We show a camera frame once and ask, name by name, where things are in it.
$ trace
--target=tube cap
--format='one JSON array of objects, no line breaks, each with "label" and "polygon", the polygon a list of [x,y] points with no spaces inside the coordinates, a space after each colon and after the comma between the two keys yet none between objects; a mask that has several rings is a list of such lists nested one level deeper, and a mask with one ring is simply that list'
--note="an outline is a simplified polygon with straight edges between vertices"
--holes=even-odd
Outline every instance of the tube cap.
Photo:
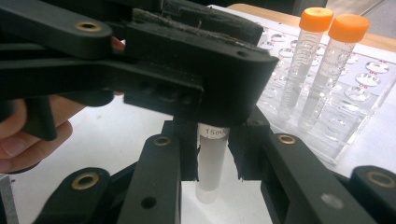
[{"label": "tube cap", "polygon": [[332,11],[324,7],[309,7],[304,10],[300,19],[300,28],[315,33],[329,29],[332,23]]},{"label": "tube cap", "polygon": [[363,16],[345,14],[332,22],[329,37],[345,43],[358,43],[369,29],[370,21]]}]

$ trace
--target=fingernail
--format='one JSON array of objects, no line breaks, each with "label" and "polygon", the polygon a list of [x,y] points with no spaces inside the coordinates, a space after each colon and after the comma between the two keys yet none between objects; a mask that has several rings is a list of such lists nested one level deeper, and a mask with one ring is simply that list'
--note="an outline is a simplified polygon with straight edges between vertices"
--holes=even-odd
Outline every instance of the fingernail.
[{"label": "fingernail", "polygon": [[0,160],[0,173],[6,172],[11,168],[11,163],[7,160]]},{"label": "fingernail", "polygon": [[26,142],[20,138],[8,138],[2,141],[3,150],[11,157],[23,152],[26,148]]}]

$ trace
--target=wooden surface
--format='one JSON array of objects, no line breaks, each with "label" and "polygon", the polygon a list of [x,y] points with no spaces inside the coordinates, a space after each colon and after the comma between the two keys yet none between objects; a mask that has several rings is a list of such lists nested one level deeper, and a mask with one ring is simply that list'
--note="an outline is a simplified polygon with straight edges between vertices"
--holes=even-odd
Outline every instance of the wooden surface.
[{"label": "wooden surface", "polygon": [[[298,26],[300,22],[299,17],[245,4],[235,4],[229,6],[228,8],[262,17],[267,20],[282,22],[291,26]],[[366,34],[360,44],[396,52],[396,39],[384,37],[381,35]]]}]

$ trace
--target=human hand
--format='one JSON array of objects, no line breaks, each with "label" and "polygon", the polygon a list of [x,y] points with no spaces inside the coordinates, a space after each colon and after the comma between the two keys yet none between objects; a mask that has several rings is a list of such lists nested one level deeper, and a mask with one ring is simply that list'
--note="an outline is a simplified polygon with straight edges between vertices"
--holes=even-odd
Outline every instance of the human hand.
[{"label": "human hand", "polygon": [[20,131],[27,113],[23,100],[16,100],[15,113],[0,123],[0,173],[34,166],[70,137],[73,128],[68,120],[85,105],[57,95],[51,96],[49,101],[58,134],[53,141],[44,141]]}]

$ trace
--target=test tube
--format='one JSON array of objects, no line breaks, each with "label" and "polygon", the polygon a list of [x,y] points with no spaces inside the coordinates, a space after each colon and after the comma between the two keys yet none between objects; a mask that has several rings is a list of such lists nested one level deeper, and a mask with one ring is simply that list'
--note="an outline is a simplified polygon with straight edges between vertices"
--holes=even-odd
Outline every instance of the test tube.
[{"label": "test tube", "polygon": [[300,19],[300,34],[291,60],[282,99],[278,107],[278,116],[289,120],[297,105],[309,68],[316,57],[323,33],[332,23],[332,11],[323,7],[310,7],[304,10]]},{"label": "test tube", "polygon": [[222,165],[227,147],[228,128],[199,124],[200,151],[195,194],[202,203],[213,203],[219,193]]},{"label": "test tube", "polygon": [[309,132],[317,122],[352,50],[363,39],[369,25],[366,18],[351,14],[338,16],[332,22],[329,30],[331,39],[298,121],[302,131]]}]

